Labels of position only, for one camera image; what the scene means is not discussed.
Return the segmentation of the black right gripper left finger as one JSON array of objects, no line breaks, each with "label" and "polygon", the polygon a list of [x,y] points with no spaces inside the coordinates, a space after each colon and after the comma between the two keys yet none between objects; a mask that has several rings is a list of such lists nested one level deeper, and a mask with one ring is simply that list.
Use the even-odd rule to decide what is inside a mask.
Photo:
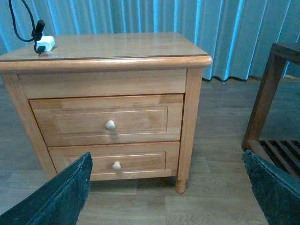
[{"label": "black right gripper left finger", "polygon": [[2,225],[75,225],[90,191],[92,159],[83,154],[0,216]]}]

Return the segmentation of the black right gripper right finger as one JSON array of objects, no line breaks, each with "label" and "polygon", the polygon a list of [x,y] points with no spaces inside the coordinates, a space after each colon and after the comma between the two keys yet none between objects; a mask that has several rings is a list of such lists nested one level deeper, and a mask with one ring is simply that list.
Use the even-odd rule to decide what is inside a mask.
[{"label": "black right gripper right finger", "polygon": [[300,180],[269,163],[251,150],[242,160],[253,194],[270,225],[300,223]]}]

